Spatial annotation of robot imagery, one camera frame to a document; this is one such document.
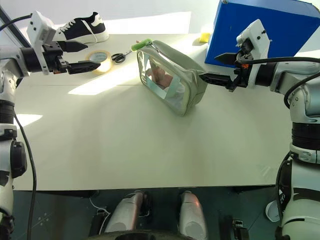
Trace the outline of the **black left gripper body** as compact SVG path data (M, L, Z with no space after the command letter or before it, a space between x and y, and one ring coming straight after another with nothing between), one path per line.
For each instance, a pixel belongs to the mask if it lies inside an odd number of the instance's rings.
M63 59L63 50L57 41L53 41L49 44L44 44L43 56L47 64L49 72L53 74L62 74L67 72L67 63Z

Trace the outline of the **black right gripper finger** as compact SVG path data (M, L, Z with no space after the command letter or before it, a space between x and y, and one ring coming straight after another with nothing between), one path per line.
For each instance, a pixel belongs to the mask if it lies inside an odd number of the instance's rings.
M199 77L206 83L225 87L227 90L234 90L236 86L229 75L215 74L211 72L202 73Z
M238 53L225 52L220 55L217 55L214 59L221 64L236 66Z

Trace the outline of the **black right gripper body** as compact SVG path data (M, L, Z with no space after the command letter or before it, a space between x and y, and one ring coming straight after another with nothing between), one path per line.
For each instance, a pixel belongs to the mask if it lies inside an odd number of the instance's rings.
M233 54L233 64L235 65L234 73L237 77L233 80L232 91L237 87L246 88L248 86L249 75L252 66L247 61L252 59L252 43L245 41L241 44L240 50Z

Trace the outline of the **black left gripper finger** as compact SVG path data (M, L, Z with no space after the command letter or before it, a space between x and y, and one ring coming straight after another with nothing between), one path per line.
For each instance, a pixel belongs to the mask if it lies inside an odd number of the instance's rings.
M63 52L75 53L87 49L88 46L78 41L58 41Z
M100 67L99 62L84 60L67 64L67 71L70 75L92 72Z

